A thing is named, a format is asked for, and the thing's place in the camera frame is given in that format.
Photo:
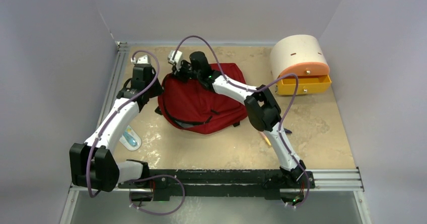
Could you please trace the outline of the red student backpack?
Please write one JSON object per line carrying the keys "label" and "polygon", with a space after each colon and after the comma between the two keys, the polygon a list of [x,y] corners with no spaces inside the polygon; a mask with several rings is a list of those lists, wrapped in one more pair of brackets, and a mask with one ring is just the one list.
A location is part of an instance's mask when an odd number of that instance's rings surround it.
{"label": "red student backpack", "polygon": [[224,95],[208,91],[196,79],[179,80],[175,67],[163,81],[155,112],[174,127],[200,134],[211,134],[238,126],[247,117],[244,105]]}

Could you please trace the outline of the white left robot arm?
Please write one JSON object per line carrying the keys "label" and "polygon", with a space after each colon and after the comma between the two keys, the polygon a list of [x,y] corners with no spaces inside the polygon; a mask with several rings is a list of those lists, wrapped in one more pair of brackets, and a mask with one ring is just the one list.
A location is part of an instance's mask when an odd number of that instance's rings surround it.
{"label": "white left robot arm", "polygon": [[114,101],[113,108],[98,129],[84,143],[74,143],[69,150],[72,183],[98,191],[111,192],[118,184],[131,181],[137,188],[150,183],[148,165],[143,161],[117,162],[116,145],[133,119],[149,99],[163,89],[157,72],[150,63],[136,63]]}

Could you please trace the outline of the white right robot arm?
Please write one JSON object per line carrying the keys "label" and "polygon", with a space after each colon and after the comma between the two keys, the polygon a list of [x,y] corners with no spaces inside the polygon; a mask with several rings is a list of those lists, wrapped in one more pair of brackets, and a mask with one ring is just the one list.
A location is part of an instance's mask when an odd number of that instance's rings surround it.
{"label": "white right robot arm", "polygon": [[297,186],[303,177],[310,180],[303,161],[288,142],[283,128],[284,116],[268,86],[250,86],[232,79],[221,68],[212,69],[201,51],[192,53],[189,61],[181,60],[175,66],[176,72],[183,77],[196,79],[206,90],[245,106],[251,125],[269,140],[287,186]]}

